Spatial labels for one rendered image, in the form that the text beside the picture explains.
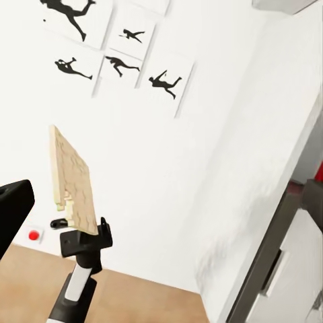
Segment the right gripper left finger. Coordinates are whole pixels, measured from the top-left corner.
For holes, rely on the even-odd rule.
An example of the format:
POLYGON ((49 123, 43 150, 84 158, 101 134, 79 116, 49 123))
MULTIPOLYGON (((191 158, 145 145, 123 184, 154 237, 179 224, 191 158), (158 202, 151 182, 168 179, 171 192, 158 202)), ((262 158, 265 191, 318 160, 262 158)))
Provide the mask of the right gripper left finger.
POLYGON ((0 260, 34 205, 29 179, 0 186, 0 260))

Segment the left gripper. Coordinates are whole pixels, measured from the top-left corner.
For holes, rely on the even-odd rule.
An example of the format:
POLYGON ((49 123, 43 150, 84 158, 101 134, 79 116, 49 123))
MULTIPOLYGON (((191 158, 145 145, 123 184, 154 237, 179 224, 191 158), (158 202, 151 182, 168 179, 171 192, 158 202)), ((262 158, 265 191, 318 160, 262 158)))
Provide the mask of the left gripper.
POLYGON ((106 223, 104 217, 101 217, 97 235, 86 234, 77 229, 61 232, 61 256, 63 258, 74 257, 82 263, 91 263, 97 260, 103 248, 112 247, 113 242, 109 224, 106 223))

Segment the jigsaw puzzle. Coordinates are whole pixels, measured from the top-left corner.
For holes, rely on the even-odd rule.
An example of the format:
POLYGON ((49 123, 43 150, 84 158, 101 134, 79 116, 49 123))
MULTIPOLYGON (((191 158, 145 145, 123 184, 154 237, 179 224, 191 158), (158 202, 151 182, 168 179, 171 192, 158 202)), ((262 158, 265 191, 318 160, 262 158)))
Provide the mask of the jigsaw puzzle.
POLYGON ((97 235, 89 166, 55 124, 49 125, 49 137, 53 201, 57 211, 67 207, 65 219, 70 228, 97 235))

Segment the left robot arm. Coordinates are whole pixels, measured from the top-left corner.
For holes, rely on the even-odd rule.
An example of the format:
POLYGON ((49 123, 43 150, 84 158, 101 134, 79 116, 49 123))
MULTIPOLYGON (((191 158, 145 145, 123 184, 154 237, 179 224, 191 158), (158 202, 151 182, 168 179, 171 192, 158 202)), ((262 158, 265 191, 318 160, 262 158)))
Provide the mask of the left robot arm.
MULTIPOLYGON (((66 228, 68 221, 65 217, 60 217, 48 224, 51 229, 59 230, 66 228)), ((77 229, 61 232, 61 256, 74 257, 77 264, 74 271, 68 274, 46 323, 85 323, 98 284, 91 275, 98 274, 104 268, 100 251, 112 247, 113 242, 109 224, 104 217, 101 217, 97 235, 86 234, 77 229)))

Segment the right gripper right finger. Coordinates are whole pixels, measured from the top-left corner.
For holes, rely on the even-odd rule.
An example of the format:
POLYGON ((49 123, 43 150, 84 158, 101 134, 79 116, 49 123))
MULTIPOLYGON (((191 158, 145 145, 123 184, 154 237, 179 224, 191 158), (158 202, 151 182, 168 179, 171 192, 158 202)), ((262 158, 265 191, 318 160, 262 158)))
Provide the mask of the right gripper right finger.
POLYGON ((301 202, 323 233, 323 182, 308 179, 303 189, 301 202))

